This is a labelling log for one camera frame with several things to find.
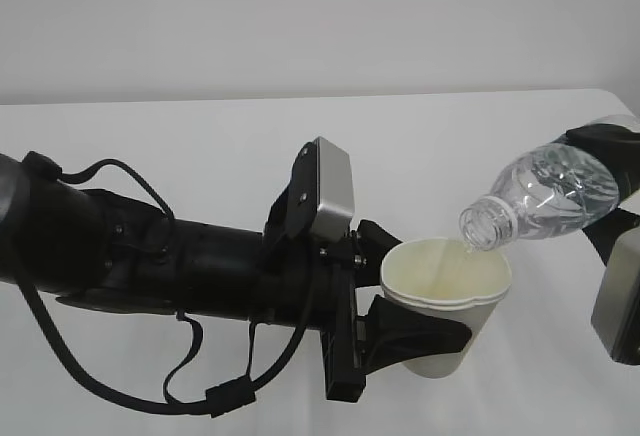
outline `white background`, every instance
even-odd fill
[[[638,0],[0,0],[0,103],[601,87]]]
[[[322,134],[351,154],[355,222],[373,219],[409,240],[456,235],[459,211],[515,155],[569,127],[626,111],[597,90],[3,106],[0,148],[15,158],[41,151],[70,172],[119,157],[179,217],[260,230],[298,150]],[[100,173],[92,186],[144,198],[115,170]],[[257,404],[213,421],[142,415],[86,393],[52,355],[17,289],[2,285],[2,432],[637,435],[640,370],[611,362],[590,326],[604,268],[587,239],[519,242],[506,254],[512,290],[450,377],[426,380],[395,366],[368,378],[359,403],[327,402],[318,335],[311,333]],[[360,298],[361,313],[371,296]],[[47,302],[90,373],[134,395],[161,397],[162,379],[188,348],[187,325],[169,316],[104,315]],[[246,361],[246,323],[199,319],[203,351],[173,387],[187,400],[241,374]],[[258,329],[256,374],[274,361],[290,331]]]

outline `white table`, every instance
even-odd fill
[[[599,90],[0,106],[0,150],[22,158],[34,149],[70,172],[117,157],[178,217],[260,230],[296,152],[323,135],[351,154],[354,223],[373,219],[407,240],[455,235],[459,211],[513,157],[614,113],[628,109]],[[101,172],[92,186],[144,198],[116,170]],[[452,376],[425,380],[395,366],[368,378],[358,404],[327,402],[318,335],[309,333],[257,404],[213,421],[142,415],[86,393],[54,358],[17,289],[2,286],[3,434],[637,434],[640,369],[611,362],[590,327],[603,266],[586,238],[519,242],[506,253],[512,291]],[[361,295],[361,313],[371,297]],[[47,301],[89,372],[132,394],[161,397],[162,379],[188,348],[188,326]],[[200,319],[202,353],[173,386],[184,399],[200,399],[245,365],[246,323]],[[256,373],[289,334],[259,328]]]

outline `cup rim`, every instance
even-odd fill
[[[385,255],[385,257],[382,260],[382,263],[380,264],[380,286],[382,287],[383,291],[385,293],[389,293],[389,295],[392,296],[393,298],[403,301],[412,306],[435,309],[439,311],[459,311],[462,309],[473,308],[475,306],[489,305],[489,304],[497,303],[498,301],[500,301],[505,297],[505,295],[511,288],[511,283],[513,282],[513,274],[511,271],[511,265],[509,264],[509,260],[505,257],[505,255],[500,250],[493,250],[493,251],[496,251],[500,255],[500,258],[502,259],[502,261],[506,266],[508,283],[505,285],[505,287],[501,291],[498,291],[493,294],[488,294],[483,296],[472,296],[472,297],[463,298],[463,299],[430,299],[430,298],[423,298],[421,296],[414,296],[411,294],[404,293],[402,291],[396,291],[395,289],[387,285],[385,280],[385,273],[386,273],[385,266],[388,261],[387,258],[392,253],[394,253],[396,250],[398,250],[398,248],[401,248],[404,245],[425,243],[427,241],[436,241],[436,240],[457,241],[462,243],[457,238],[437,236],[433,238],[423,238],[423,239],[414,239],[411,241],[405,241],[395,246],[394,248],[391,249],[391,251],[389,251]]]

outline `cable connector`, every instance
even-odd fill
[[[256,401],[253,381],[246,374],[207,389],[205,397],[207,405],[213,408],[210,412],[212,418]]]

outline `silver metal plate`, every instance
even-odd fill
[[[338,241],[349,230],[355,213],[353,179],[349,153],[319,137],[318,211],[311,234],[328,241]]]
[[[612,356],[622,343],[638,290],[640,228],[627,231],[616,241],[591,316],[591,324]]]

